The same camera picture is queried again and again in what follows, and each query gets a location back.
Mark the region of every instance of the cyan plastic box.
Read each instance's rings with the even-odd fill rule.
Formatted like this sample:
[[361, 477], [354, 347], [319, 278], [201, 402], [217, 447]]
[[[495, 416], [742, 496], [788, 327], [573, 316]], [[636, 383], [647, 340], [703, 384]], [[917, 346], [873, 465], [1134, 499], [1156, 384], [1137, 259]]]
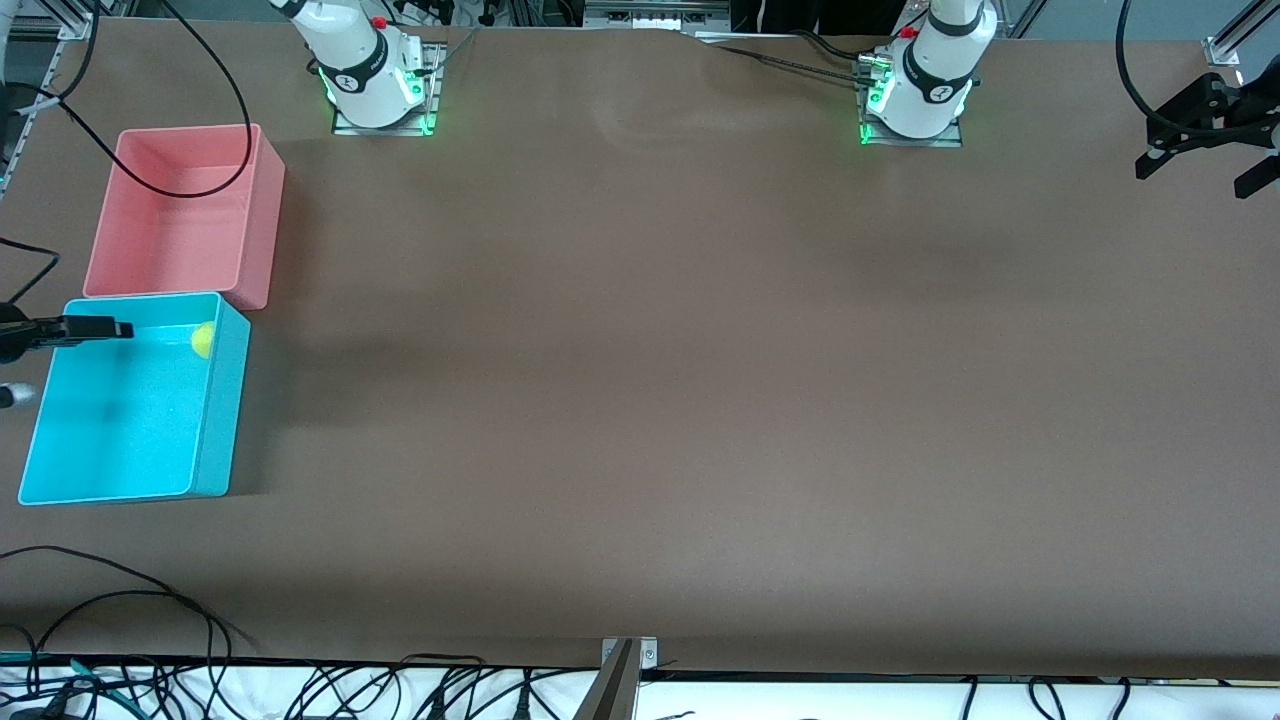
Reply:
[[[65, 314], [113, 315], [134, 337], [54, 351], [18, 501], [227, 495], [248, 320], [216, 292], [73, 300]], [[192, 342], [205, 323], [207, 359]]]

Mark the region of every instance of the metal bracket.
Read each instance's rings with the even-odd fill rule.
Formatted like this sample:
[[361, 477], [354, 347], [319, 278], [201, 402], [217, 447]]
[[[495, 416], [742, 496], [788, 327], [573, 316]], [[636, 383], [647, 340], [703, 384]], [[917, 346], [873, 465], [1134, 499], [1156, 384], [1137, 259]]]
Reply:
[[[127, 3], [120, 0], [100, 0], [102, 14], [113, 15]], [[35, 6], [41, 12], [33, 12], [31, 5], [20, 8], [14, 18], [14, 32], [23, 35], [38, 35], [56, 31], [58, 40], [84, 40], [88, 37], [93, 5], [88, 0], [35, 0]]]
[[1217, 38], [1204, 38], [1204, 60], [1211, 68], [1233, 68], [1240, 64], [1240, 54], [1235, 50], [1222, 54], [1219, 50]]
[[[58, 63], [63, 59], [65, 50], [65, 41], [59, 42], [54, 49], [54, 56], [49, 60], [49, 69], [45, 70], [45, 79], [40, 81], [41, 88], [47, 88], [54, 82], [54, 77], [58, 74]], [[4, 199], [5, 192], [9, 191], [9, 179], [13, 178], [14, 170], [18, 169], [18, 158], [22, 156], [22, 151], [27, 147], [27, 138], [31, 137], [31, 131], [36, 126], [36, 115], [38, 114], [33, 113], [23, 119], [22, 132], [18, 135], [18, 141], [13, 145], [13, 155], [9, 158], [9, 164], [4, 168], [4, 176], [0, 177], [0, 199]]]
[[1012, 40], [1023, 40], [1027, 33], [1030, 32], [1032, 26], [1039, 19], [1041, 13], [1044, 12], [1044, 6], [1048, 5], [1048, 0], [1032, 0], [1028, 3], [1027, 9], [1023, 14], [1018, 17], [1018, 20], [1012, 23], [1009, 28], [1007, 37]]
[[[605, 662], [609, 655], [613, 653], [613, 648], [617, 647], [618, 641], [626, 638], [604, 638], [604, 643], [600, 646], [600, 662]], [[637, 638], [640, 641], [640, 669], [653, 670], [658, 666], [658, 638]]]
[[1277, 14], [1280, 14], [1280, 0], [1249, 0], [1240, 14], [1231, 18], [1231, 22], [1204, 41], [1204, 58], [1208, 64], [1215, 67], [1239, 65], [1240, 56], [1236, 50]]
[[[653, 643], [652, 650], [646, 651], [645, 643]], [[652, 659], [646, 657], [650, 652]], [[635, 720], [641, 664], [657, 662], [658, 641], [608, 638], [604, 641], [603, 653], [600, 671], [573, 714], [573, 720]]]

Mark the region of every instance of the pink bin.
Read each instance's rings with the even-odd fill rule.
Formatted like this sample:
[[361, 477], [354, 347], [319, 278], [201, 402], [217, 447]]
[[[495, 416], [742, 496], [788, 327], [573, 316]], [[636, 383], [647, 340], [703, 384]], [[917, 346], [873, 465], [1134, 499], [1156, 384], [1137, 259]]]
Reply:
[[[239, 310], [265, 307], [284, 163], [262, 128], [252, 136], [244, 174], [207, 197], [157, 195], [113, 165], [84, 296], [218, 291]], [[156, 187], [201, 192], [239, 168], [244, 126], [129, 129], [115, 152]]]

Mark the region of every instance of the tennis ball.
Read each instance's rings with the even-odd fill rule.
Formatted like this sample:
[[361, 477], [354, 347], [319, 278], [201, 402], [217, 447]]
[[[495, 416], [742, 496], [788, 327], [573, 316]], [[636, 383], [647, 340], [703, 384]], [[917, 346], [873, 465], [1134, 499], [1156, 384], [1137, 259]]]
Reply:
[[214, 352], [214, 323], [202, 323], [191, 333], [191, 348], [205, 360]]

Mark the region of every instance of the brown tabletop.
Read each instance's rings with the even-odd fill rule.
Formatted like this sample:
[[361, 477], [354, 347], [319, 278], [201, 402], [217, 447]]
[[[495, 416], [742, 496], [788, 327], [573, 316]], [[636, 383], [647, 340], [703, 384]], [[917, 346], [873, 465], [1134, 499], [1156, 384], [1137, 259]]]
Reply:
[[[1107, 44], [995, 44], [965, 149], [928, 151], [657, 31], [481, 31], [435, 137], [339, 138], [293, 28], [200, 27], [289, 173], [232, 495], [20, 507], [36, 413], [4, 411], [0, 546], [159, 575], [243, 653], [589, 664], [646, 634], [676, 667], [1280, 670], [1277, 196], [1231, 197], [1244, 149], [1134, 181]], [[97, 53], [73, 105], [106, 137], [237, 122], [175, 23]], [[1203, 72], [1132, 54], [1153, 100]], [[65, 256], [28, 313], [78, 296], [108, 169], [41, 115], [0, 204]], [[27, 557], [0, 615], [120, 587]], [[202, 637], [133, 600], [51, 650]]]

